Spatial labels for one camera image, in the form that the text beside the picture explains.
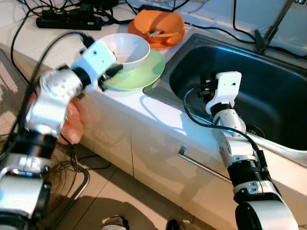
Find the faucet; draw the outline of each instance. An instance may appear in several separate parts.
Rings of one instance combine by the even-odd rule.
[[[275,19],[274,23],[269,27],[268,31],[265,33],[264,37],[261,36],[259,30],[255,30],[255,39],[256,39],[256,46],[255,52],[258,54],[264,54],[268,45],[270,44],[271,40],[275,36],[278,31],[278,26],[282,22],[284,16],[287,14],[288,10],[290,9],[293,2],[297,4],[305,4],[307,0],[288,0],[283,9]]]

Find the shoe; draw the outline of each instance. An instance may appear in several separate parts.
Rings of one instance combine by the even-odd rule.
[[[125,218],[113,216],[105,221],[101,230],[129,230],[129,224]]]
[[[167,223],[166,230],[179,230],[179,223],[177,220],[172,219]]]

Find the sink basin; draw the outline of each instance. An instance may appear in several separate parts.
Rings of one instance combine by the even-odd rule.
[[[185,93],[218,72],[242,73],[235,109],[247,131],[292,150],[307,150],[306,69],[193,34],[167,63],[158,82],[144,93],[183,109]],[[191,112],[211,121],[197,90],[187,98]]]

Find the orange plastic bag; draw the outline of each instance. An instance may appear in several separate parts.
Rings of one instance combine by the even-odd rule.
[[[37,96],[33,93],[29,103],[31,103],[36,98]],[[62,129],[62,135],[71,144],[77,144],[80,142],[82,134],[83,124],[80,120],[78,103],[75,99],[72,99],[72,101],[67,106],[67,120]],[[62,137],[58,139],[58,142],[64,145],[68,145],[68,143]]]

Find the floor tile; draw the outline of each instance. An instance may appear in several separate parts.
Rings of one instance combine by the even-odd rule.
[[[76,145],[74,148],[77,158],[95,155],[95,153],[82,145]],[[108,162],[102,157],[98,156],[84,159],[80,162],[80,165],[84,168],[101,168],[108,165]],[[98,196],[102,188],[106,185],[115,170],[116,167],[111,164],[109,168],[104,170],[89,171],[91,178],[87,188],[64,216],[61,223],[57,227],[58,230],[72,230],[75,227],[84,213],[93,203],[94,199]],[[75,191],[82,181],[83,173],[78,173],[72,191]]]
[[[201,230],[216,230],[215,228],[211,227],[210,225],[202,222],[200,219],[197,219],[196,217],[193,220],[193,224],[200,227]]]
[[[117,169],[74,230],[99,230],[102,220],[113,215],[128,219],[131,230],[165,230],[169,219],[192,221],[191,214],[120,169]]]

